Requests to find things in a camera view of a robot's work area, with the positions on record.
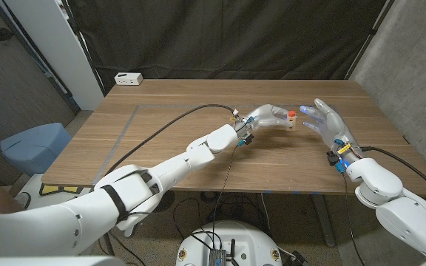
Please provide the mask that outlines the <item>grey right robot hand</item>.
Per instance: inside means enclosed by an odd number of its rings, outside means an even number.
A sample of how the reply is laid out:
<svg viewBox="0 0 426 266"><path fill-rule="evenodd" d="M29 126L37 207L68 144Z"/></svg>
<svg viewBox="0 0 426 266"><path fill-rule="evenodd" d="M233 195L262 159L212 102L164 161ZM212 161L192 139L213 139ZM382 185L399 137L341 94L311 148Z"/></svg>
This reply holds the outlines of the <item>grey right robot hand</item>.
<svg viewBox="0 0 426 266"><path fill-rule="evenodd" d="M300 107L300 111L314 121L303 124L318 133L329 150L347 166L364 158L363 151L341 116L319 98L314 100L314 104L316 107Z"/></svg>

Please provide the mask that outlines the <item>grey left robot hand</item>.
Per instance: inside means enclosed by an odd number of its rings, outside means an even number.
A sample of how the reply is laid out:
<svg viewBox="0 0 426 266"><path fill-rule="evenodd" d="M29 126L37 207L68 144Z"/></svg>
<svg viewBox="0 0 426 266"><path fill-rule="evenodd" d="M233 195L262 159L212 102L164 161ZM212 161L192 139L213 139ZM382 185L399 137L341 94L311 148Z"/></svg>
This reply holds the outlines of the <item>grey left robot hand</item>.
<svg viewBox="0 0 426 266"><path fill-rule="evenodd" d="M245 134L247 131L257 131L260 127L282 126L291 128L294 123L288 120L288 110L273 106L271 104L262 105L245 117L240 118L234 130L238 135Z"/></svg>

